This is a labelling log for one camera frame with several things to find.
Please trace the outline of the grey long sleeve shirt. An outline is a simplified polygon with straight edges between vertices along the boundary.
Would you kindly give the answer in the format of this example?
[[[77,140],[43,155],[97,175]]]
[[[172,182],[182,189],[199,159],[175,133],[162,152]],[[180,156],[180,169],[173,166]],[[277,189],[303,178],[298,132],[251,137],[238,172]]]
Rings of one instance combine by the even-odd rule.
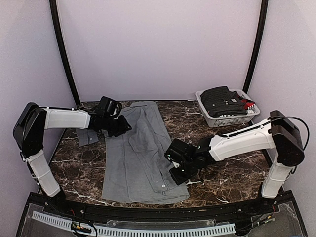
[[[156,102],[134,102],[122,110],[132,129],[118,137],[103,131],[106,144],[101,198],[120,203],[173,204],[190,194],[177,185],[164,153],[171,138]]]

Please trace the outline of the light grey plastic basket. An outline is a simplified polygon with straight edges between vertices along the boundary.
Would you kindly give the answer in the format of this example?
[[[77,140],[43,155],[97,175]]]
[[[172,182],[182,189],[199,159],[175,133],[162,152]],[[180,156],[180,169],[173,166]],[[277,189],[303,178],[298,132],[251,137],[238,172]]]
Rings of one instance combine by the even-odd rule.
[[[254,104],[248,111],[246,115],[233,115],[233,116],[222,116],[222,117],[211,117],[209,113],[207,112],[206,108],[204,107],[200,96],[204,90],[196,91],[195,97],[197,99],[199,108],[201,110],[201,113],[203,114],[207,125],[211,128],[214,127],[221,127],[221,126],[228,126],[228,125],[236,125],[236,124],[242,124],[242,123],[248,123],[250,122],[255,116],[260,114],[259,107]]]

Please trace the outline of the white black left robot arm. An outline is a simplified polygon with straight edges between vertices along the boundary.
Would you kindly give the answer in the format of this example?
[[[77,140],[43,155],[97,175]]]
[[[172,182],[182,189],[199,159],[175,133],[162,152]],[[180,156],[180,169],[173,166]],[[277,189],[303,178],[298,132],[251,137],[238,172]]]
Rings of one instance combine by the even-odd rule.
[[[132,129],[121,114],[122,104],[103,96],[93,110],[39,106],[30,102],[24,108],[14,129],[13,137],[20,156],[27,164],[32,178],[42,192],[51,198],[50,207],[59,215],[66,215],[70,205],[44,154],[44,133],[49,129],[75,128],[95,132],[106,131],[118,137]]]

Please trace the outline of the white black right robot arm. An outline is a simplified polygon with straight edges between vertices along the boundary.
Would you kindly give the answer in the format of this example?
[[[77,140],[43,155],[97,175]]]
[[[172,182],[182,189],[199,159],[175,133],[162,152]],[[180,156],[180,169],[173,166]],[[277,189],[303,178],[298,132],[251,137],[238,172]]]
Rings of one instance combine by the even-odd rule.
[[[164,153],[165,158],[174,165],[169,171],[171,177],[180,185],[215,162],[252,151],[275,149],[276,156],[261,186],[261,196],[252,204],[256,214],[263,214],[270,208],[271,199],[277,197],[288,176],[305,158],[308,143],[302,142],[300,130],[293,120],[306,125],[300,118],[285,116],[275,110],[257,124],[235,132],[205,137],[196,146],[174,139]]]

